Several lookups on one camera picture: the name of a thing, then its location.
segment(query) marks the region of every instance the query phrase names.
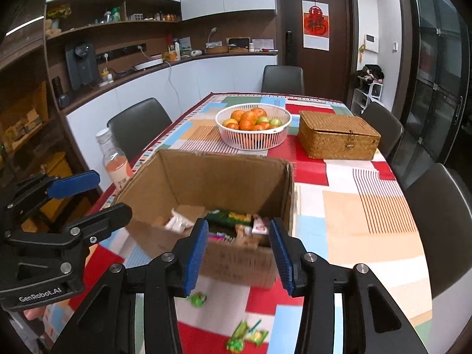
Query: fu poster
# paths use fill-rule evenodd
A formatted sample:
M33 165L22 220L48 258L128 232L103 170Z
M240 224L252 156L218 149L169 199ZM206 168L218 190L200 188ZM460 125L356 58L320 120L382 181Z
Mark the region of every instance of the fu poster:
M330 49L330 13L328 4L317 1L302 1L303 47Z

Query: cardboard box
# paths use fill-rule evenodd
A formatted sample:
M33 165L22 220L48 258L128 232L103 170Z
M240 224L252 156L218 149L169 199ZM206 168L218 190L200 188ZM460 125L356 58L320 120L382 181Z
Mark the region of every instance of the cardboard box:
M164 229L180 205L281 217L291 231L294 180L287 161L246 155L159 150L127 182L114 203L133 209L126 226L152 258L183 235ZM270 288L278 277L272 250L209 241L200 274Z

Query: colorful tablecloth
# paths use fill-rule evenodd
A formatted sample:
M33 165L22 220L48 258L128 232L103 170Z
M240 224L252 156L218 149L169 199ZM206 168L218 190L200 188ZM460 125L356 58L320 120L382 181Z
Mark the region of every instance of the colorful tablecloth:
M244 152L223 143L215 126L216 113L226 106L261 102L283 106L292 114L287 139L265 151ZM300 110L351 115L341 102L297 96L214 94L185 113L143 153L134 171L159 149L200 150L215 153L250 153L284 158L294 166L297 204L294 235L308 251L330 263L352 268L366 263L387 288L426 343L432 318L432 301L426 259L407 202L388 164L377 151L373 161L313 160L298 139ZM110 206L110 188L98 206ZM84 281L89 290L114 262L126 267L146 264L150 258L123 228L92 248ZM183 352L224 353L225 342L240 321L270 333L258 348L246 344L244 354L292 354L303 299L287 296L279 281L268 291L233 285L200 276L195 291L207 294L201 308L176 298ZM46 332L55 340L87 291L79 297L47 308ZM141 295L136 306L136 352L144 353ZM343 308L335 297L335 349L342 353Z

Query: white basket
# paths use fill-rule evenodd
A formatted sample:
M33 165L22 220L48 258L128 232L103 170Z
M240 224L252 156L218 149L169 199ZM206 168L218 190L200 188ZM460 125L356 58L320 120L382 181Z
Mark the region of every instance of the white basket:
M231 113L235 110L251 110L255 107L264 109L269 119L277 117L282 121L282 125L278 128L247 131L229 129L223 126L223 122L231 118ZM216 115L216 125L219 128L219 133L223 142L226 145L234 147L239 150L265 150L274 148L284 142L289 131L289 125L292 121L290 113L282 107L270 104L240 104L224 108Z

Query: black chair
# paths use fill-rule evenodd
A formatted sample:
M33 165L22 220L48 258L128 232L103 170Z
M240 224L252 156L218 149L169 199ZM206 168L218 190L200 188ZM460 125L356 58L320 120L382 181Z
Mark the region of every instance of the black chair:
M303 96L303 69L298 66L266 65L261 92Z
M403 134L403 125L381 104L372 101L360 117L381 135L378 149L387 158Z
M433 297L429 345L472 350L472 195L456 172L435 164L405 191L423 244Z
M430 272L433 298L472 268L472 195L462 179L435 164L406 190Z
M171 123L159 101L150 98L115 115L108 127L116 145L131 161Z

